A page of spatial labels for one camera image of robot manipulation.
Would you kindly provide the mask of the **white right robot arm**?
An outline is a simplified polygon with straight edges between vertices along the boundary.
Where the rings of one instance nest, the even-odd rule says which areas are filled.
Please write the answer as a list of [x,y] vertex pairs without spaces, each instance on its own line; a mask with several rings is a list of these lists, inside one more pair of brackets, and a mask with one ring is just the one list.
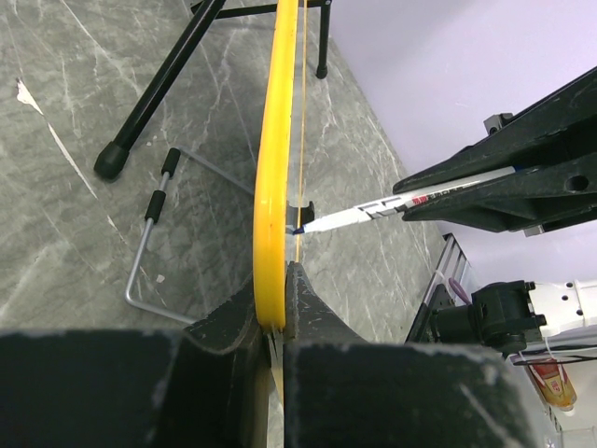
[[[406,221],[443,220],[491,231],[555,231],[596,218],[596,71],[572,80],[506,121],[504,127],[449,159],[398,181],[395,194],[470,175],[513,173],[413,206]],[[424,307],[409,338],[475,343],[504,356],[530,342],[587,325],[595,313],[573,282],[541,286],[494,283],[469,305]]]

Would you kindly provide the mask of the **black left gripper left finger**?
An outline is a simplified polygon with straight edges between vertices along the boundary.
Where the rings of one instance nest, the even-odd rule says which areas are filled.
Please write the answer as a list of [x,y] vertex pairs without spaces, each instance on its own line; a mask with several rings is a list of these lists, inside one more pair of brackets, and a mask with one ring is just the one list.
[[1,334],[5,447],[263,447],[269,392],[251,282],[184,329]]

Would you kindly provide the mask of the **yellow framed whiteboard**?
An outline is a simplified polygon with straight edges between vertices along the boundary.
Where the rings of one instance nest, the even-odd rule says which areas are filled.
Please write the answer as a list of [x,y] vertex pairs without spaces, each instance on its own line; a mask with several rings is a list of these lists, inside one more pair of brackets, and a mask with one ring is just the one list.
[[289,200],[302,199],[305,151],[308,9],[305,1],[276,4],[263,111],[253,214],[253,282],[257,322],[271,359],[274,386],[268,409],[267,446],[284,444],[283,347],[287,333],[285,281],[299,243],[289,228]]

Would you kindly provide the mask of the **white blue whiteboard marker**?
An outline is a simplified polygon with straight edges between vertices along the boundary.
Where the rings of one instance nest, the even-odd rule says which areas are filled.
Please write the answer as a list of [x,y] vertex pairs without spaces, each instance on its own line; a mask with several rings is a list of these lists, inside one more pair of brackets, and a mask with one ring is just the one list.
[[331,231],[353,224],[369,222],[381,217],[389,217],[405,213],[416,205],[428,203],[433,199],[488,183],[497,178],[514,174],[520,170],[521,168],[508,166],[422,189],[410,190],[368,203],[361,203],[339,212],[316,218],[309,223],[301,224],[292,231],[292,234],[301,235],[305,233]]

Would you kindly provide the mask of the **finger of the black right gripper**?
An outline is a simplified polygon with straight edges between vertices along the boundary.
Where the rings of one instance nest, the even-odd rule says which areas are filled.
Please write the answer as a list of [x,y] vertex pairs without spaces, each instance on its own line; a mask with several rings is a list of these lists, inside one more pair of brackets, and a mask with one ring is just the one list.
[[504,232],[541,226],[545,231],[596,218],[596,155],[517,173],[416,205],[405,221],[447,221]]
[[393,193],[506,166],[551,166],[596,152],[596,70],[520,112],[505,127],[450,158],[398,181]]

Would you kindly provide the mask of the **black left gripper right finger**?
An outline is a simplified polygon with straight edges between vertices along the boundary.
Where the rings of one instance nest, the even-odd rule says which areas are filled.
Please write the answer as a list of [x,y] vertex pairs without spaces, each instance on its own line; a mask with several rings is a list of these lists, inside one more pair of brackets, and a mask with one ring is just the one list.
[[466,345],[370,343],[288,265],[284,348],[288,447],[528,447],[511,371]]

